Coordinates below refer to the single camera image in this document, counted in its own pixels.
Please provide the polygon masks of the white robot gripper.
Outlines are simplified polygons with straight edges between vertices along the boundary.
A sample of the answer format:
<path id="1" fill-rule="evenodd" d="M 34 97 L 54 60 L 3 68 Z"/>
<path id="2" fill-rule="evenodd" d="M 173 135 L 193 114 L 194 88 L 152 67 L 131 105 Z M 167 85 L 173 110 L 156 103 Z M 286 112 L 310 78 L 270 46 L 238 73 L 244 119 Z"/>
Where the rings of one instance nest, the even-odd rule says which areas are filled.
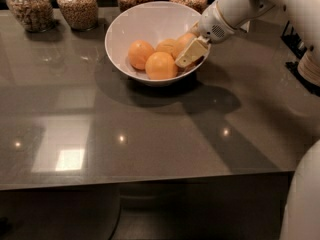
<path id="1" fill-rule="evenodd" d="M 219 2 L 214 1 L 204 10 L 199 22 L 193 24 L 190 33 L 202 37 L 194 38 L 178 55 L 175 63 L 180 68 L 186 68 L 205 56 L 210 50 L 209 41 L 222 43 L 235 33 L 235 29 L 224 19 Z"/>

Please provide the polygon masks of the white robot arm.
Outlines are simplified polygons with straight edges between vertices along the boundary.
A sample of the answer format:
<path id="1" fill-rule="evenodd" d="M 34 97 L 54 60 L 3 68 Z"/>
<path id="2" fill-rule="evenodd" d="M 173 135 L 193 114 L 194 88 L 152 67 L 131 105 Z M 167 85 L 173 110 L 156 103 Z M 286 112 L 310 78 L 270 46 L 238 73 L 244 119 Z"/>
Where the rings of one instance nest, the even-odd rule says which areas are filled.
<path id="1" fill-rule="evenodd" d="M 215 0 L 190 29 L 196 38 L 178 53 L 185 68 L 204 56 L 248 21 L 273 7 L 288 18 L 282 40 L 300 58 L 299 75 L 319 84 L 320 0 Z M 320 240 L 320 141 L 299 162 L 291 181 L 279 240 Z"/>

